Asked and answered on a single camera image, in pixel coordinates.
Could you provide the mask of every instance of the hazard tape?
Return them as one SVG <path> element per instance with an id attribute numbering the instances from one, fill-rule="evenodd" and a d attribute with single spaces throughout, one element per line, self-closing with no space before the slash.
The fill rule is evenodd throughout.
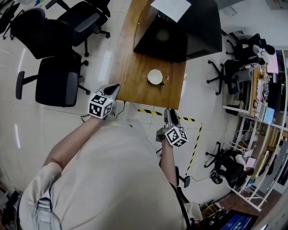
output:
<path id="1" fill-rule="evenodd" d="M 138 109 L 138 112 L 149 113 L 149 114 L 154 114 L 154 115 L 158 115 L 158 116 L 164 116 L 164 114 L 162 114 L 162 113 L 151 111 L 151 110 Z M 195 121 L 193 118 L 187 118 L 187 117 L 179 117 L 179 119 L 180 120 L 193 121 L 193 122 Z"/>
<path id="2" fill-rule="evenodd" d="M 192 164 L 192 161 L 193 161 L 195 152 L 196 152 L 196 148 L 197 148 L 197 144 L 198 144 L 198 141 L 199 141 L 199 138 L 200 138 L 200 134 L 201 134 L 202 127 L 203 127 L 203 123 L 201 123 L 200 129 L 199 129 L 199 132 L 198 132 L 198 137 L 197 137 L 197 141 L 196 141 L 196 144 L 195 144 L 195 147 L 194 147 L 194 152 L 193 152 L 193 154 L 192 154 L 192 159 L 191 159 L 191 161 L 190 161 L 190 163 L 189 163 L 189 166 L 188 166 L 188 168 L 187 168 L 187 172 L 186 172 L 186 174 L 185 174 L 186 176 L 187 176 L 188 171 L 189 171 L 189 169 L 190 169 L 190 167 L 191 167 L 191 164 Z"/>

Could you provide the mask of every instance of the white cup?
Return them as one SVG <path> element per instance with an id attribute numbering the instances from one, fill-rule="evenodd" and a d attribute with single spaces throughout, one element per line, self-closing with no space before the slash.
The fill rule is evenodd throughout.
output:
<path id="1" fill-rule="evenodd" d="M 163 75 L 159 70 L 151 70 L 147 75 L 147 80 L 151 84 L 158 85 L 162 82 Z"/>

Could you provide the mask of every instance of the blue screen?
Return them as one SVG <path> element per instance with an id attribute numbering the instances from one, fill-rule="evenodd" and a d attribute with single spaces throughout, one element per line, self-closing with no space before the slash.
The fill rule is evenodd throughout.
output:
<path id="1" fill-rule="evenodd" d="M 251 221 L 251 217 L 235 214 L 221 230 L 244 230 Z"/>

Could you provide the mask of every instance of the computer screen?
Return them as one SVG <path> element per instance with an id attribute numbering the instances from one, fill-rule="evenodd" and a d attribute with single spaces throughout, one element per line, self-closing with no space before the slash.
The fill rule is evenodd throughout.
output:
<path id="1" fill-rule="evenodd" d="M 250 230 L 256 219 L 256 216 L 230 210 L 220 230 Z"/>

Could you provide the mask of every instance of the white wall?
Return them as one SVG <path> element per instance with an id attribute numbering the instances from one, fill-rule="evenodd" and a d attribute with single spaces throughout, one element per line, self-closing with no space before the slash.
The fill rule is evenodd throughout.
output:
<path id="1" fill-rule="evenodd" d="M 270 10 L 265 0 L 245 0 L 233 8 L 237 12 L 234 16 L 219 11 L 224 31 L 242 30 L 246 35 L 259 33 L 272 46 L 288 47 L 288 10 Z"/>

